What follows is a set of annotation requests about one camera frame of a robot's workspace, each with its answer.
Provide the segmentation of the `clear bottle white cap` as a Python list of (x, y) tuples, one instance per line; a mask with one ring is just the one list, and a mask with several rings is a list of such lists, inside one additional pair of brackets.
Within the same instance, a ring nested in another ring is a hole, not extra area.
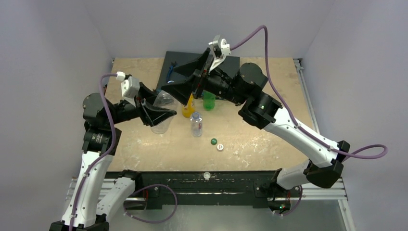
[(169, 129), (173, 117), (177, 114), (178, 101), (166, 91), (160, 91), (153, 103), (159, 109), (158, 124), (151, 127), (155, 134), (164, 134)]

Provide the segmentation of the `green plastic bottle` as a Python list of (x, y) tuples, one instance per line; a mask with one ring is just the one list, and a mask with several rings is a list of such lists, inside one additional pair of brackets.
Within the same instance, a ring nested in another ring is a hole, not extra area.
[(211, 111), (215, 107), (216, 96), (208, 91), (203, 92), (203, 107), (207, 111)]

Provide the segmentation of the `orange juice bottle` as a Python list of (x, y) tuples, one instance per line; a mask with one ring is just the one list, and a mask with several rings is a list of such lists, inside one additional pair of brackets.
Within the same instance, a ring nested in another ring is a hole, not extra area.
[(183, 115), (185, 118), (190, 118), (190, 116), (192, 115), (192, 113), (195, 112), (195, 104), (194, 104), (193, 94), (190, 95), (187, 104), (182, 106), (181, 112), (182, 112), (182, 115)]

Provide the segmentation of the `clear bottle with label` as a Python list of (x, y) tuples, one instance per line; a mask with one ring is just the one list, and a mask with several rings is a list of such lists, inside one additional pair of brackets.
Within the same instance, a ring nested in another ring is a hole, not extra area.
[(191, 133), (194, 137), (200, 137), (203, 134), (203, 118), (199, 112), (191, 114)]

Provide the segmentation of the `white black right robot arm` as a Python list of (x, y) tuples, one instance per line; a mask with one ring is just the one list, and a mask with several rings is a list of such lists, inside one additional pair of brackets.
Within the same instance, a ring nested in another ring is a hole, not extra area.
[(187, 104), (191, 95), (198, 97), (203, 91), (210, 92), (239, 106), (239, 116), (249, 125), (282, 138), (302, 152), (307, 161), (279, 170), (271, 181), (274, 195), (281, 196), (305, 183), (325, 189), (332, 187), (344, 168), (338, 155), (340, 145), (291, 118), (282, 101), (263, 92), (268, 79), (258, 65), (244, 63), (234, 76), (229, 76), (219, 67), (211, 69), (212, 61), (210, 50), (205, 50), (195, 60), (174, 68), (184, 80), (164, 84), (161, 89), (181, 104)]

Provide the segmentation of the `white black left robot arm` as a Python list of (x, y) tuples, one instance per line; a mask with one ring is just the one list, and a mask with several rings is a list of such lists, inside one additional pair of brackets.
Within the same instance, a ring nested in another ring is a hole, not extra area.
[(143, 182), (142, 174), (124, 170), (108, 193), (100, 197), (122, 133), (115, 125), (139, 118), (153, 127), (176, 115), (175, 110), (155, 106), (157, 93), (143, 83), (124, 80), (121, 85), (124, 98), (118, 103), (107, 100), (103, 88), (83, 101), (86, 132), (80, 173), (62, 218), (50, 225), (52, 231), (107, 231), (112, 216), (123, 208), (129, 196), (149, 196), (151, 187)]

